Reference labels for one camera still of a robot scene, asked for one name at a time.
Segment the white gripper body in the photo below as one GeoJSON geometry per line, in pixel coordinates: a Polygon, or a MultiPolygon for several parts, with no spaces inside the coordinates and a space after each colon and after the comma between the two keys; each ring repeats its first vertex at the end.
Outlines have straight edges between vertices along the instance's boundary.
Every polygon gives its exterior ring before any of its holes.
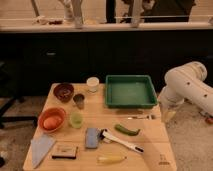
{"type": "Polygon", "coordinates": [[[160,101],[160,111],[161,111],[161,120],[164,123],[169,122],[177,112],[179,108],[178,103],[173,103],[170,101],[160,101]]]}

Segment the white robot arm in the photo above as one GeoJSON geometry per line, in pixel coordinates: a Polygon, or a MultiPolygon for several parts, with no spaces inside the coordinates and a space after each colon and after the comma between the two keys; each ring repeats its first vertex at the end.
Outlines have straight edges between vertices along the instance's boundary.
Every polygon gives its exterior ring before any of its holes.
{"type": "Polygon", "coordinates": [[[165,86],[158,96],[163,122],[168,122],[187,99],[201,109],[207,123],[213,124],[213,87],[204,83],[206,77],[206,67],[197,61],[166,72],[165,86]]]}

